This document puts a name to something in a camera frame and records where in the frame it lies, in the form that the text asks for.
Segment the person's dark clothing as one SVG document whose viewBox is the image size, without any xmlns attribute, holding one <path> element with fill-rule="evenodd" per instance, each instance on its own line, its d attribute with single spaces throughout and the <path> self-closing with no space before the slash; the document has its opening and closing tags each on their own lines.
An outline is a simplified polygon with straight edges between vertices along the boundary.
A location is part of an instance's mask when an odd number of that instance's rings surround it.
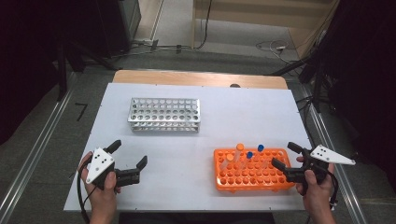
<svg viewBox="0 0 396 224">
<path fill-rule="evenodd" d="M 269 213 L 120 213 L 119 224 L 276 224 Z"/>
</svg>

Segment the wooden table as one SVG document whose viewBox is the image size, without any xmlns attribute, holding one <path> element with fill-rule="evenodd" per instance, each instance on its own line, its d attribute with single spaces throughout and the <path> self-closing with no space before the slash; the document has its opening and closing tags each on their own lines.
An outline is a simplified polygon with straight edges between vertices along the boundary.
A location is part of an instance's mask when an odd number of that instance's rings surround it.
<svg viewBox="0 0 396 224">
<path fill-rule="evenodd" d="M 250 89 L 288 88 L 283 77 L 156 70 L 120 70 L 115 73 L 113 82 L 208 87 L 230 87 L 236 83 Z"/>
</svg>

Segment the orange plastic test tube rack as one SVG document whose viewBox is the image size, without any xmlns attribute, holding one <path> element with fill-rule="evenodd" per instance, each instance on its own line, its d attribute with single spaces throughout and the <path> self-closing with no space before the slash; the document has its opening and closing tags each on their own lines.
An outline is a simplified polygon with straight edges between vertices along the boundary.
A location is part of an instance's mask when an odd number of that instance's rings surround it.
<svg viewBox="0 0 396 224">
<path fill-rule="evenodd" d="M 242 169 L 241 165 L 247 153 L 253 152 L 253 157 L 247 169 Z M 226 169 L 221 171 L 219 166 L 226 160 L 227 154 L 233 154 L 234 148 L 218 148 L 214 150 L 215 180 L 218 190 L 235 192 L 238 190 L 272 190 L 278 191 L 290 189 L 294 186 L 288 182 L 285 175 L 276 169 L 271 161 L 276 158 L 290 167 L 290 160 L 287 151 L 283 148 L 265 148 L 262 151 L 263 164 L 259 165 L 254 159 L 257 148 L 245 148 L 240 155 L 238 164 L 230 161 Z"/>
</svg>

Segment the black metal stand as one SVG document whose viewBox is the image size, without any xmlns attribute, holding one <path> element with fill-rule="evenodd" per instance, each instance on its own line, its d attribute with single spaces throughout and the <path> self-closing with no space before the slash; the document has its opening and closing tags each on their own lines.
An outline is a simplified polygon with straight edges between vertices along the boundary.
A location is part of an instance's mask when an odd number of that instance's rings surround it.
<svg viewBox="0 0 396 224">
<path fill-rule="evenodd" d="M 57 59 L 58 59 L 58 74 L 59 74 L 58 101 L 61 101 L 67 92 L 66 58 L 64 53 L 64 44 L 62 42 L 59 42 L 57 45 Z"/>
</svg>

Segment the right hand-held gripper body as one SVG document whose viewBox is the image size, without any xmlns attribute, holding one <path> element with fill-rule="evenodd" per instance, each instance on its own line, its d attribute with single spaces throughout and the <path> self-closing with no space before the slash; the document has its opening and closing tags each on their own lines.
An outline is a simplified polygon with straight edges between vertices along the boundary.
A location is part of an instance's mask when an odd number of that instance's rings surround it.
<svg viewBox="0 0 396 224">
<path fill-rule="evenodd" d="M 300 168 L 286 167 L 284 175 L 288 182 L 304 183 L 304 172 L 306 170 L 312 170 L 315 173 L 318 183 L 321 183 L 326 178 L 330 163 L 346 165 L 356 164 L 353 159 L 347 158 L 323 145 L 318 145 L 314 149 L 307 149 L 304 147 L 303 149 L 303 165 Z"/>
</svg>

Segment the white board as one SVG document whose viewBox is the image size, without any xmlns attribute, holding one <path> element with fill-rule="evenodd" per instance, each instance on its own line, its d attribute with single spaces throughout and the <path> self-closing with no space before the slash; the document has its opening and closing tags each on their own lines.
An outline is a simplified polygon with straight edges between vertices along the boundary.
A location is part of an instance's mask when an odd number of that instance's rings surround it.
<svg viewBox="0 0 396 224">
<path fill-rule="evenodd" d="M 133 98 L 194 98 L 201 103 L 197 133 L 134 132 L 127 121 Z M 309 147 L 307 133 L 289 90 L 213 88 L 110 83 L 85 146 L 87 151 L 116 140 L 117 168 L 148 164 L 137 185 L 117 197 L 121 211 L 291 211 L 303 209 L 296 189 L 219 191 L 214 176 L 217 148 Z"/>
</svg>

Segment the dark cabinet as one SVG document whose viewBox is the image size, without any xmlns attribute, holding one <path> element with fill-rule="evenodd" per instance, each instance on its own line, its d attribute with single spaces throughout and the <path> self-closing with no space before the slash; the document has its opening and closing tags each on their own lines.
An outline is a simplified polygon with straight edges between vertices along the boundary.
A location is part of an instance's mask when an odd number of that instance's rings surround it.
<svg viewBox="0 0 396 224">
<path fill-rule="evenodd" d="M 105 37 L 106 56 L 121 55 L 131 49 L 141 21 L 138 0 L 95 0 Z"/>
</svg>

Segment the aluminium floor rail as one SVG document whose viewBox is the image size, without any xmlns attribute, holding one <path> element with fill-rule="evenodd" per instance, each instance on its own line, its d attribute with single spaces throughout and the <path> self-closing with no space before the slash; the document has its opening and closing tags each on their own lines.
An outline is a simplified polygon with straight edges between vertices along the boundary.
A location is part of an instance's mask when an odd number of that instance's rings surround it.
<svg viewBox="0 0 396 224">
<path fill-rule="evenodd" d="M 308 105 L 303 109 L 302 118 L 312 147 L 322 144 L 330 149 L 335 149 L 329 129 L 326 127 L 321 113 L 317 113 L 312 105 Z M 332 208 L 333 214 L 340 215 L 341 210 L 346 209 L 347 217 L 349 218 L 346 224 L 368 224 L 359 199 L 352 188 L 350 178 L 347 176 L 345 166 L 335 164 L 334 168 L 334 175 L 337 178 L 339 190 L 337 193 L 338 203 Z"/>
<path fill-rule="evenodd" d="M 51 90 L 22 122 L 11 138 L 0 146 L 0 224 L 12 216 L 35 168 L 78 83 L 80 73 L 68 74 L 68 89 L 58 100 L 58 88 Z"/>
</svg>

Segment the metal test tube rack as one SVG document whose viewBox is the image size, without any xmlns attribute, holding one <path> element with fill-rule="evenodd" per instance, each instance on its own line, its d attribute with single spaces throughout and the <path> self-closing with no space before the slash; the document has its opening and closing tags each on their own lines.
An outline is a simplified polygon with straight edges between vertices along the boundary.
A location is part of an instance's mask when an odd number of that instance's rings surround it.
<svg viewBox="0 0 396 224">
<path fill-rule="evenodd" d="M 200 100 L 135 97 L 131 100 L 128 122 L 133 132 L 198 133 Z"/>
</svg>

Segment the black curtain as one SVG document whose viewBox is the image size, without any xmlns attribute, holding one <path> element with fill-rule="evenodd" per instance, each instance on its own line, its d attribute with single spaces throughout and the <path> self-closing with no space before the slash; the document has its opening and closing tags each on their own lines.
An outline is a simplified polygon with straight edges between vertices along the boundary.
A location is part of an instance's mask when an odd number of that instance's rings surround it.
<svg viewBox="0 0 396 224">
<path fill-rule="evenodd" d="M 0 145 L 58 82 L 44 0 L 0 0 Z"/>
<path fill-rule="evenodd" d="M 396 0 L 341 0 L 329 34 L 330 99 L 396 188 Z"/>
</svg>

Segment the person's right hand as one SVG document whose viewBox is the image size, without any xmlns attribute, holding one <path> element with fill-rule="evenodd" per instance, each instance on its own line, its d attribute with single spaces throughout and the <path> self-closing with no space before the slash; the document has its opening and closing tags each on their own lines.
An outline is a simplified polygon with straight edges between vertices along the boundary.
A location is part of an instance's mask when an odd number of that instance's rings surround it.
<svg viewBox="0 0 396 224">
<path fill-rule="evenodd" d="M 306 192 L 302 183 L 296 184 L 297 192 L 303 197 L 304 208 L 310 212 L 315 209 L 329 209 L 333 188 L 332 176 L 326 175 L 326 178 L 319 184 L 315 173 L 312 170 L 306 170 L 304 178 L 307 183 Z"/>
</svg>

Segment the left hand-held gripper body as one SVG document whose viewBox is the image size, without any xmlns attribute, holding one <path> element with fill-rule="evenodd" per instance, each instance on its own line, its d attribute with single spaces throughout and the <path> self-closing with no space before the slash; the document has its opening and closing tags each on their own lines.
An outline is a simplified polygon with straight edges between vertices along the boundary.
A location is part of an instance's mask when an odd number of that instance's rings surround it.
<svg viewBox="0 0 396 224">
<path fill-rule="evenodd" d="M 103 148 L 97 148 L 92 155 L 86 183 L 104 189 L 107 174 L 114 172 L 116 174 L 116 187 L 125 187 L 140 182 L 140 171 L 141 169 L 138 167 L 129 170 L 116 169 L 115 160 L 112 156 Z"/>
</svg>

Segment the person's left hand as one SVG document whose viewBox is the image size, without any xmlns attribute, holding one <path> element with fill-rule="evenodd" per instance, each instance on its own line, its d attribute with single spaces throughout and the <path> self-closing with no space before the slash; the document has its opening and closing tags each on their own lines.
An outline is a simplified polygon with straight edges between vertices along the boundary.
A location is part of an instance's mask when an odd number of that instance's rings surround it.
<svg viewBox="0 0 396 224">
<path fill-rule="evenodd" d="M 90 159 L 92 155 L 93 153 L 89 151 L 79 165 L 79 168 L 82 168 L 81 179 L 84 183 L 85 190 L 91 194 L 89 199 L 92 212 L 113 213 L 117 209 L 117 194 L 120 193 L 120 187 L 116 186 L 116 175 L 114 172 L 110 172 L 106 176 L 104 189 L 97 189 L 95 185 L 87 184 L 88 169 L 83 163 Z"/>
</svg>

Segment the beige wooden panel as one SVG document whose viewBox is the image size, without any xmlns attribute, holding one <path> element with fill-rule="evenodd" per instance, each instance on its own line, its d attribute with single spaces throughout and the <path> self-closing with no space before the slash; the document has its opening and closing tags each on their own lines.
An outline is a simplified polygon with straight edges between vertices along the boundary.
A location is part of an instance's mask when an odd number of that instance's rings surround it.
<svg viewBox="0 0 396 224">
<path fill-rule="evenodd" d="M 300 58 L 329 26 L 340 0 L 192 0 L 191 43 L 195 21 L 206 15 L 214 21 L 232 21 L 287 27 Z"/>
</svg>

